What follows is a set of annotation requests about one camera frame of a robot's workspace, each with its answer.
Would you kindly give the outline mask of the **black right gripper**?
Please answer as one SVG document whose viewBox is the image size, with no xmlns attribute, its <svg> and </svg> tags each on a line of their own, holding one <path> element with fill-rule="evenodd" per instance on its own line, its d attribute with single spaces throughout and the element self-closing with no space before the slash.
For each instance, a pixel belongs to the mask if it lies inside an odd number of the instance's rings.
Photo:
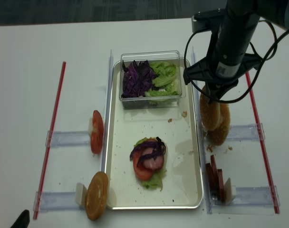
<svg viewBox="0 0 289 228">
<path fill-rule="evenodd" d="M 209 104 L 237 102 L 236 99 L 221 98 L 238 85 L 239 78 L 247 71 L 258 69 L 261 62 L 262 58 L 255 54 L 212 52 L 184 70 L 184 81 L 186 84 L 193 80 L 206 82 L 206 101 Z"/>
</svg>

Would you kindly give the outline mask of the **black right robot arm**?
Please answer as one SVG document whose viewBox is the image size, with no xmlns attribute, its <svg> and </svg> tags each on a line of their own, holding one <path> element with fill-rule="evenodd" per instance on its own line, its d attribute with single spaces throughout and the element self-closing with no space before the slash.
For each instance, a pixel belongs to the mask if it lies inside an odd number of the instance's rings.
<svg viewBox="0 0 289 228">
<path fill-rule="evenodd" d="M 246 52 L 260 18 L 286 30 L 274 37 L 264 57 Z M 205 82 L 205 88 L 197 90 L 207 102 L 225 103 L 221 98 L 237 86 L 239 78 L 253 68 L 259 73 L 289 34 L 289 0 L 229 0 L 224 9 L 194 14 L 192 29 L 193 35 L 206 31 L 212 34 L 206 57 L 185 68 L 184 82 Z"/>
</svg>

